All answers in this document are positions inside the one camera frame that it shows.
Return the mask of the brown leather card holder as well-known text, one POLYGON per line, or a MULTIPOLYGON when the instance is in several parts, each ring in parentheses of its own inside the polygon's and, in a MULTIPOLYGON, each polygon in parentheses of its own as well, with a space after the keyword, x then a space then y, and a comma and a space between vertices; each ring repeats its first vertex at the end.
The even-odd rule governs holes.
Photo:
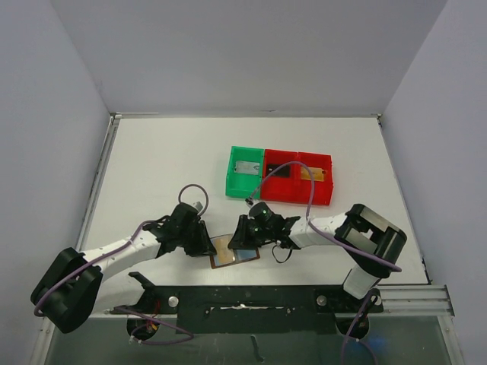
MULTIPOLYGON (((234 250, 234 253, 235 253, 235 256, 236 256, 236 261, 235 263, 233 264, 230 264, 230 265, 226 265, 226 266, 222 266, 222 267, 219 267, 219 268, 223 268, 223 267, 228 267, 228 266, 232 266, 232 265, 238 265, 238 264, 241 264, 241 263, 244 263, 244 262, 250 262, 250 261, 254 261, 254 260, 257 260, 260 258, 260 254, 259 254, 259 250, 258 249, 255 249, 255 250, 248 250, 248 249, 232 249, 234 250)), ((210 257, 210 266, 212 269, 217 269, 217 268, 214 268, 212 266, 212 257, 210 257)))

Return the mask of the dark grey card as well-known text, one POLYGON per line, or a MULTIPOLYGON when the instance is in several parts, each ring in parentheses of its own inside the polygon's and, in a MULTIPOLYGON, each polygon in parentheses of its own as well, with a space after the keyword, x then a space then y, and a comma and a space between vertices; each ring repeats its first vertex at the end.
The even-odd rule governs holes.
POLYGON ((279 163, 268 163, 266 164, 266 176, 289 178, 291 167, 289 165, 282 166, 279 163))

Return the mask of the gold card pocket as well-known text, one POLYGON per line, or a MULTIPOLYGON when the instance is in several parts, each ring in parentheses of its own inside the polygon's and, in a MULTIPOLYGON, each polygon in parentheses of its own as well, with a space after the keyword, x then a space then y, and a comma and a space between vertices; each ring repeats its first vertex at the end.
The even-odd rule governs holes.
POLYGON ((301 167, 300 178, 302 180, 311 181, 313 179, 315 182, 324 182, 326 180, 326 171, 319 167, 301 167))

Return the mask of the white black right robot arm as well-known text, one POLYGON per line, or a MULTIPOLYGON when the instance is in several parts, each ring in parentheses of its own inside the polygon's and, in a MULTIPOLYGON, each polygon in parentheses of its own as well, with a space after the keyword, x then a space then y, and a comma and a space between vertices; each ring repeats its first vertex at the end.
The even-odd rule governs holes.
POLYGON ((264 202, 239 216, 229 249, 258 249, 274 243, 292 250, 335 244, 355 261, 343 290, 360 300, 381 280, 400 272, 396 262, 407 235, 363 204, 329 217, 283 217, 264 202))

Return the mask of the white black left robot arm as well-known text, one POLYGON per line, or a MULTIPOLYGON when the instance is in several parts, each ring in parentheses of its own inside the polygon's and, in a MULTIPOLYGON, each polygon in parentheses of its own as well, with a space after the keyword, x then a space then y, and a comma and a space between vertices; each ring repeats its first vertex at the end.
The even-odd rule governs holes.
POLYGON ((190 257, 215 255, 202 219, 206 209, 180 202, 171 214, 141 222, 127 238, 88 251, 62 250, 30 295, 33 314, 69 333, 92 314, 102 283, 120 272, 178 247, 190 257))

